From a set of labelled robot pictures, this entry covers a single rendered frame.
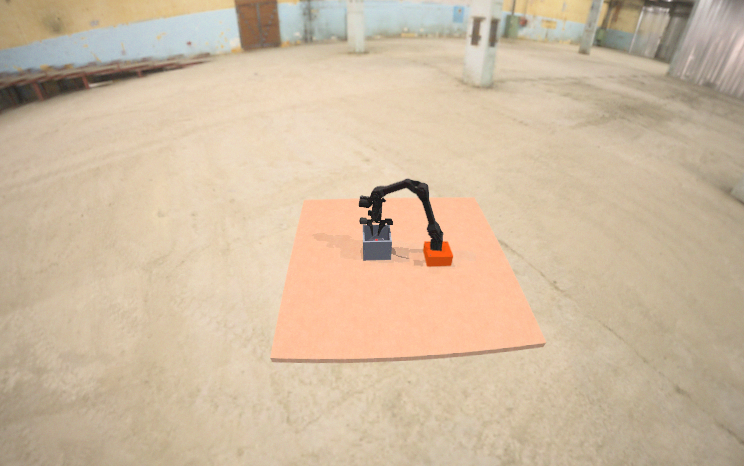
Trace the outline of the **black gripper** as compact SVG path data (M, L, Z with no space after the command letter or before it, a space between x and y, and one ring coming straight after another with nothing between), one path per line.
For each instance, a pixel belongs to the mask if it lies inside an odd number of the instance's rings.
M363 225L366 225L367 224L367 226L370 227L372 236L373 236L373 225L372 225L372 223L379 223L379 229L378 229L378 236L379 236L379 234L380 234L381 230L383 229L383 227L386 226L385 223L387 225L393 225L393 220L391 218L385 218L385 220L381 220L381 218L382 218L382 210L373 210L372 209L371 219L367 219L366 217L360 217L359 222L360 222L360 224L363 224Z

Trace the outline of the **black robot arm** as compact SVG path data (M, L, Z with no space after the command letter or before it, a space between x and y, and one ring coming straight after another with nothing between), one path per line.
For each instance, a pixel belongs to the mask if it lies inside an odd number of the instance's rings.
M444 232L441 230L438 222L435 220L429 200L429 188L427 184L406 179L404 181L398 183L395 182L386 186L376 186L371 192L370 196L360 196L358 205L359 207L363 208L370 208L372 206L373 210L382 210L383 202L386 202L384 196L404 188L408 188L413 193L416 193L419 197L419 200L422 202L422 206L428 222L426 231L431 238L429 244L430 250L442 251Z

